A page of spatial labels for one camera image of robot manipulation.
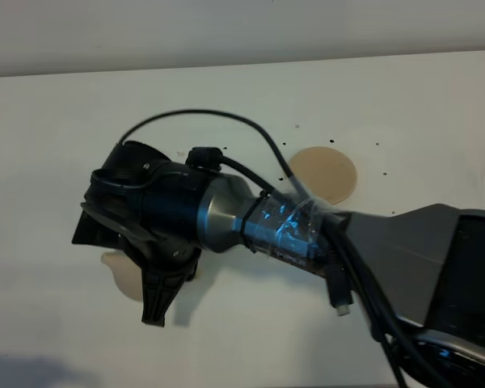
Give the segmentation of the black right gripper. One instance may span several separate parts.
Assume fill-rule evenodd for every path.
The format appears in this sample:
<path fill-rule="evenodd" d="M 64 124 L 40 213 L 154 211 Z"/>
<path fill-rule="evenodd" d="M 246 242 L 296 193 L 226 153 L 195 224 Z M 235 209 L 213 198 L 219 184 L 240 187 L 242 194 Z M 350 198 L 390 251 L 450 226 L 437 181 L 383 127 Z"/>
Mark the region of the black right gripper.
<path fill-rule="evenodd" d="M 108 228 L 142 268 L 141 321 L 164 327 L 165 314 L 200 257 L 197 216 L 210 173 L 171 161 L 138 141 L 118 143 L 91 174 L 84 201 L 111 212 Z"/>

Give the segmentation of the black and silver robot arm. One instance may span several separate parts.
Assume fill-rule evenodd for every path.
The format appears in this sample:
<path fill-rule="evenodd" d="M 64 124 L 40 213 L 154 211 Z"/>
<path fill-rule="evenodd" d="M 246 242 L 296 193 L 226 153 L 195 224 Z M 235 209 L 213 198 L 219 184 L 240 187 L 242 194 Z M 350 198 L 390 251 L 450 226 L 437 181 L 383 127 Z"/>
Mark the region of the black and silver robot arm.
<path fill-rule="evenodd" d="M 484 210 L 331 210 L 217 148 L 177 163 L 127 141 L 91 174 L 73 244 L 125 253 L 141 270 L 142 319 L 158 327 L 203 251 L 244 246 L 323 278 L 341 314 L 358 301 L 397 377 L 485 387 Z"/>

